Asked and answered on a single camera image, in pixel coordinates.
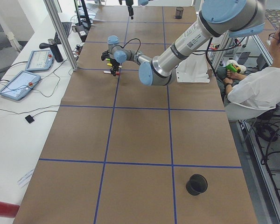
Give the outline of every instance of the black cylindrical container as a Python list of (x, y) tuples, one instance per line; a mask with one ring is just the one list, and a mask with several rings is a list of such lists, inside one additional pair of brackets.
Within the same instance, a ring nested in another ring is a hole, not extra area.
[(175, 18), (180, 20), (182, 18), (183, 7), (176, 7)]
[(49, 47), (52, 51), (52, 54), (54, 55), (55, 60), (57, 62), (62, 62), (63, 58), (62, 58), (62, 55), (60, 53), (60, 50), (59, 50), (57, 44), (54, 42), (53, 39), (48, 39), (48, 42), (49, 42)]
[(207, 181), (204, 176), (200, 174), (194, 174), (190, 177), (186, 184), (186, 189), (191, 195), (199, 195), (206, 191)]

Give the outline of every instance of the black cup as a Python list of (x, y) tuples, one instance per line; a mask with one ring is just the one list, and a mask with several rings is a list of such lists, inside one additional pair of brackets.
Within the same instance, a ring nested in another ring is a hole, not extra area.
[(206, 191), (207, 181), (204, 176), (200, 174), (194, 174), (187, 182), (186, 189), (191, 195), (199, 195)]
[(183, 7), (176, 7), (175, 18), (180, 20), (182, 18)]

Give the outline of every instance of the light blue robot joint cap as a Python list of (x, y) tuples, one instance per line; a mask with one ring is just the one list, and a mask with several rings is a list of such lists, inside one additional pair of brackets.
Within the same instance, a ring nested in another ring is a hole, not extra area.
[(256, 34), (261, 33), (263, 31), (264, 27), (265, 27), (265, 24), (262, 23), (258, 26), (251, 27), (251, 28), (248, 28), (248, 29), (242, 29), (242, 30), (237, 31), (237, 32), (229, 32), (229, 37), (234, 38), (234, 37), (245, 37), (245, 36), (256, 35)]
[(117, 50), (114, 53), (114, 58), (118, 63), (123, 63), (127, 59), (125, 52), (123, 52), (122, 50)]
[(119, 43), (119, 38), (115, 35), (108, 37), (108, 44), (117, 44)]
[(144, 85), (152, 85), (153, 71), (149, 62), (143, 62), (139, 67), (139, 79)]
[(246, 2), (247, 0), (205, 0), (202, 15), (207, 22), (223, 23), (236, 17), (243, 10)]
[(139, 5), (146, 6), (148, 4), (148, 0), (139, 0)]

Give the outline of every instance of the wristwatch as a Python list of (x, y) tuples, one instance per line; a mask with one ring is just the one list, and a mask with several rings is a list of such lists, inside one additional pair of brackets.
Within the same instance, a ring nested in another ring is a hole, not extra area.
[(228, 85), (231, 85), (231, 86), (232, 86), (231, 83), (226, 83), (226, 84), (224, 85), (224, 87), (226, 88), (226, 86), (228, 86)]

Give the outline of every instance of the label on robot arm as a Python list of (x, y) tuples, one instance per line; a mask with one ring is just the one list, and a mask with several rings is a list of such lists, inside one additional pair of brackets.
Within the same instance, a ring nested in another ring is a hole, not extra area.
[(184, 42), (191, 50), (196, 49), (201, 43), (205, 41), (206, 37), (203, 35), (202, 30), (195, 22), (189, 29), (184, 32)]

